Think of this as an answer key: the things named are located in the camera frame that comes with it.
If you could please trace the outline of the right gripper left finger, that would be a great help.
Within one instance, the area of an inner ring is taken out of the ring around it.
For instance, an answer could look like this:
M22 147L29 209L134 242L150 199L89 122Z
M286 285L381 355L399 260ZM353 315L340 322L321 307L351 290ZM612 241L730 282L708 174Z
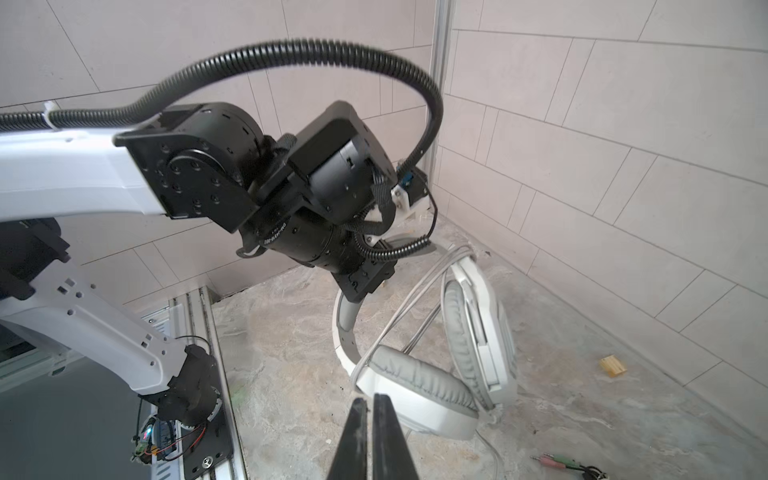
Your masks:
M327 480L367 479L367 402L353 400L337 445Z

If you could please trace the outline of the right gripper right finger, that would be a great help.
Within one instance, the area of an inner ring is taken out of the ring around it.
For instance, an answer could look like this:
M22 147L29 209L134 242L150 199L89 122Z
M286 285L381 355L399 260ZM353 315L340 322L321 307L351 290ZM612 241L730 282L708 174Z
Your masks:
M373 479L418 480L400 422L389 396L374 395Z

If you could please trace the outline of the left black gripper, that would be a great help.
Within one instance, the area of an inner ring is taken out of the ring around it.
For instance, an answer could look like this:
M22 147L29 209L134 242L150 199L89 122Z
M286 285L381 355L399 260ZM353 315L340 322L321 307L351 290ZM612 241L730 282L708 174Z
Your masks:
M396 264L365 259L354 272L333 274L333 278L348 302L360 303L394 275Z

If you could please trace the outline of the black and white headphones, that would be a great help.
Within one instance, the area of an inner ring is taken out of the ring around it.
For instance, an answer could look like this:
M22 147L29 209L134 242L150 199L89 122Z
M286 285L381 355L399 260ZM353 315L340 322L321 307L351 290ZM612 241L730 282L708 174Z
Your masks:
M608 480L610 478L607 473L596 466L584 465L575 459L564 456L544 453L532 456L531 459L545 467L577 472L583 480Z

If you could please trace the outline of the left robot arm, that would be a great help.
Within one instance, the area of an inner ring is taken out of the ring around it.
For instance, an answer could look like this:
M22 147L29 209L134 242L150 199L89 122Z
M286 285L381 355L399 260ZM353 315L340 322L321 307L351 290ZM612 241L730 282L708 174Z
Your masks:
M398 80L429 111L413 151L394 164L347 102L295 135L265 135L229 103L184 104L218 81L270 68L350 67ZM439 131L437 83L414 63L338 40L258 43L198 61L125 106L45 109L1 118L1 318L45 335L122 378L163 420L199 427L222 406L210 349L163 336L110 304L70 259L58 219L131 212L206 218L239 234L238 255L267 251L330 272L362 301L396 262L428 246L391 248L393 194L421 183Z

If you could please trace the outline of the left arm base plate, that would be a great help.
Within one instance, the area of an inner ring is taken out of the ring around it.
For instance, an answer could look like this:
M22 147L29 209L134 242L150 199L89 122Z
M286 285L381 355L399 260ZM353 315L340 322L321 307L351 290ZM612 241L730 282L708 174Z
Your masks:
M198 479L234 452L218 360L204 346L188 344L178 377L181 413L177 420L194 433L183 441L183 478Z

